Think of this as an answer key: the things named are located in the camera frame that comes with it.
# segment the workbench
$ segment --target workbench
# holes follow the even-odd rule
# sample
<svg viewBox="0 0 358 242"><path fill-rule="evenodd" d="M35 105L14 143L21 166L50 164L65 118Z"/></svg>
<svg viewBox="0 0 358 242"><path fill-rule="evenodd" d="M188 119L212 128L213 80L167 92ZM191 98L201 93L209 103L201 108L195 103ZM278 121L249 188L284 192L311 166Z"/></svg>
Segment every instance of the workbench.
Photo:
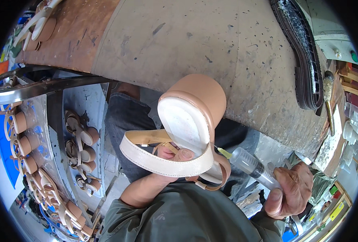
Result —
<svg viewBox="0 0 358 242"><path fill-rule="evenodd" d="M201 73L223 87L225 117L311 160L327 135L326 109L317 116L297 104L294 51L268 0L64 0L53 17L50 39L38 51L21 52L17 62L162 92L185 75ZM341 95L343 90L334 90L339 107Z"/></svg>

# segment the metal rail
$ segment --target metal rail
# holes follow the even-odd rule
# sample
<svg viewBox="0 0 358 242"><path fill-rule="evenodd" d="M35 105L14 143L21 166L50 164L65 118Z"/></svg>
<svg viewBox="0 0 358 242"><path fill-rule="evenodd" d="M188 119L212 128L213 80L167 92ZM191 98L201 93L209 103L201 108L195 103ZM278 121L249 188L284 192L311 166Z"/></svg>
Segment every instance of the metal rail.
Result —
<svg viewBox="0 0 358 242"><path fill-rule="evenodd" d="M110 80L96 75L47 79L38 82L34 82L23 76L25 73L28 72L49 69L52 69L52 67L25 67L5 72L0 75L0 81L7 77L15 77L20 83L20 85L16 85L11 88L0 88L0 105L22 101L28 98L47 94L50 92L60 91L66 88L73 88L77 86L91 85L97 83L115 82L114 80Z"/></svg>

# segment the black rubber sole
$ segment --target black rubber sole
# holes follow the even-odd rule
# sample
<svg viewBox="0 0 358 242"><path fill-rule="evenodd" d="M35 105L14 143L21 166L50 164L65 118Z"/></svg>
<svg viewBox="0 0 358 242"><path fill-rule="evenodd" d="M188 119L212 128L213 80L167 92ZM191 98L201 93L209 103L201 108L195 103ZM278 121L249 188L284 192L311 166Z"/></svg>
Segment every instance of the black rubber sole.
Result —
<svg viewBox="0 0 358 242"><path fill-rule="evenodd" d="M316 110L323 103L323 81L312 30L294 0L270 0L270 4L296 54L295 91L298 105L302 109Z"/></svg>

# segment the green shirt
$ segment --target green shirt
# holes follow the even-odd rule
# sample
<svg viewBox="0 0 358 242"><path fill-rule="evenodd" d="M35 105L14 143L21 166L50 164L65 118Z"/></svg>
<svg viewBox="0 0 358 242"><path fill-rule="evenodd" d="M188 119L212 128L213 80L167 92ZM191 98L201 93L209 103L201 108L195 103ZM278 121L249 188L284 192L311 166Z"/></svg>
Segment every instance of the green shirt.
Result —
<svg viewBox="0 0 358 242"><path fill-rule="evenodd" d="M104 220L103 241L282 241L285 223L260 211L251 220L221 191L172 183L147 208L116 199Z"/></svg>

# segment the dark jeans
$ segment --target dark jeans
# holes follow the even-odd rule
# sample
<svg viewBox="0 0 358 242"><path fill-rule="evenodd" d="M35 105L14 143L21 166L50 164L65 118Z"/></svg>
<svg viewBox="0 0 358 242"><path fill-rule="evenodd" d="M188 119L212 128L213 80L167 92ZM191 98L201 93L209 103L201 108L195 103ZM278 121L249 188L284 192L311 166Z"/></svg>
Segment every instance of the dark jeans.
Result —
<svg viewBox="0 0 358 242"><path fill-rule="evenodd" d="M148 113L151 108L146 104L123 93L113 93L110 96L105 126L111 144L116 152L124 174L129 182L136 181L151 172L138 167L129 161L120 151L120 143L124 133L128 130L153 130L155 124ZM245 127L229 119L222 119L215 129L215 145L232 152L240 146L254 154L259 139L259 132ZM152 152L153 145L142 147ZM221 191L234 202L243 195L249 176L232 165L231 175Z"/></svg>

